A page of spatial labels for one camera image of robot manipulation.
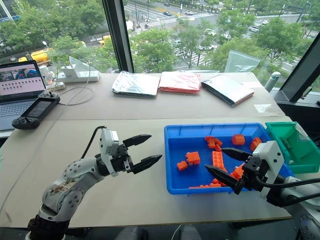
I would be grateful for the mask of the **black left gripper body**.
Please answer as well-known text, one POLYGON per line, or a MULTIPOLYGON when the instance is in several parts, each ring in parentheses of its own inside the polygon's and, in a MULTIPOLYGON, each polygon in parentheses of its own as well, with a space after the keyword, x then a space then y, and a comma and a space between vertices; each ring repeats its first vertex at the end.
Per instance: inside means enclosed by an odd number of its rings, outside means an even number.
POLYGON ((112 167, 117 173, 133 171, 133 162, 124 143, 118 146, 115 155, 112 156, 112 167))

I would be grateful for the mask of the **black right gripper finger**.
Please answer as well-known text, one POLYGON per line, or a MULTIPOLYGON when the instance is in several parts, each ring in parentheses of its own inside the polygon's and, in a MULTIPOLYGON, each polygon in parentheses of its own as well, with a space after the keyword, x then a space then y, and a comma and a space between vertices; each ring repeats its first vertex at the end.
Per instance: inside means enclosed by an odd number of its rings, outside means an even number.
POLYGON ((252 157, 251 153, 233 147, 224 147, 221 149, 221 151, 232 159, 242 162, 246 162, 249 158, 252 157))
POLYGON ((241 192, 242 188, 241 188, 241 185, 239 185, 239 180, 228 175, 227 172, 223 171, 222 169, 216 166, 208 165, 208 164, 205 164, 204 166, 207 169, 207 171, 211 175, 213 175, 218 181, 232 188, 235 194, 238 195, 241 192))

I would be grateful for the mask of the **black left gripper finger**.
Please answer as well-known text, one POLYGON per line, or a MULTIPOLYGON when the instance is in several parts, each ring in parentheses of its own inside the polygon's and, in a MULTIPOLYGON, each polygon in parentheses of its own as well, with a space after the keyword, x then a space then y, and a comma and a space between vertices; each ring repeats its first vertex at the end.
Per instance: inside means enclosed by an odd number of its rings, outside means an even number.
POLYGON ((152 136, 150 134, 139 134, 122 141, 126 148, 137 146, 147 141, 152 136))
POLYGON ((163 156, 162 154, 148 156, 142 159, 139 163, 134 164, 130 170, 133 174, 138 174, 152 167, 155 163, 157 163, 161 159, 162 156, 163 156))

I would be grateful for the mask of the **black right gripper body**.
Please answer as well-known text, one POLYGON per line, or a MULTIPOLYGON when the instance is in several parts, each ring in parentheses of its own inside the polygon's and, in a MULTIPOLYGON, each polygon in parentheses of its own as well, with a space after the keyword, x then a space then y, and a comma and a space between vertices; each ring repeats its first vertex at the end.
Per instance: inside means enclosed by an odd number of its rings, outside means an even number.
POLYGON ((239 194, 243 188, 247 190, 255 190, 261 192, 263 185, 257 180, 259 178, 262 180, 267 171, 269 170, 269 165, 265 159, 256 158, 250 156, 245 164, 242 166, 243 174, 234 188, 234 193, 239 194))

